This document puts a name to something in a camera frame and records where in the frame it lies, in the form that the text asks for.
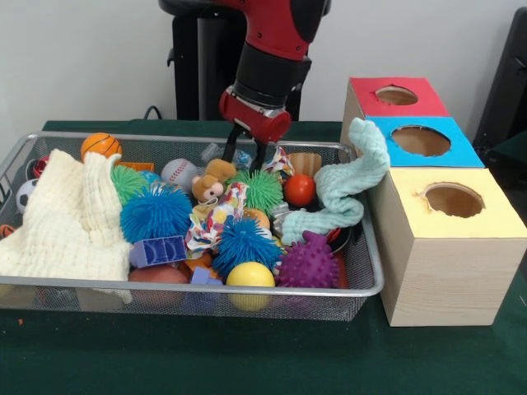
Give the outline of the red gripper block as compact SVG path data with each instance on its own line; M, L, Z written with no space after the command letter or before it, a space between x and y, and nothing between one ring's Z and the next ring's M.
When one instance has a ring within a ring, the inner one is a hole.
M219 110L225 120L235 124L226 140L222 160L232 162L236 141L244 129L256 140L256 157L250 171L261 170L266 156L265 143L278 142L291 126L291 115L284 108L268 109L251 104L236 95L232 86L222 93Z

